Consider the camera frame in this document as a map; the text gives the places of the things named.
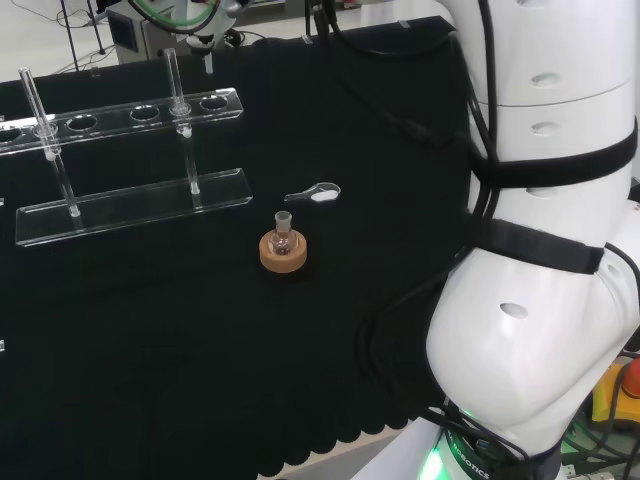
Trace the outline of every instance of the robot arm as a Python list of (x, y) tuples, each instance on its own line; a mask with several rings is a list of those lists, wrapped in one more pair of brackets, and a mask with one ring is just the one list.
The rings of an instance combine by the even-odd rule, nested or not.
[[(457, 27), (485, 119), (495, 112), (501, 162), (562, 162), (634, 135), (634, 0), (485, 2), (495, 37), (493, 105), (479, 1), (439, 3)], [(472, 177), (470, 211), (481, 190)], [(640, 263), (640, 206), (627, 201), (630, 184), (629, 163), (578, 184), (500, 191), (493, 219), (600, 250), (599, 268), (569, 272), (476, 248), (450, 275), (431, 320), (426, 350), (445, 394), (529, 457), (558, 448), (640, 324), (634, 272), (605, 248)], [(472, 478), (445, 437), (438, 450), (446, 478)], [(556, 469), (547, 478), (565, 477)]]

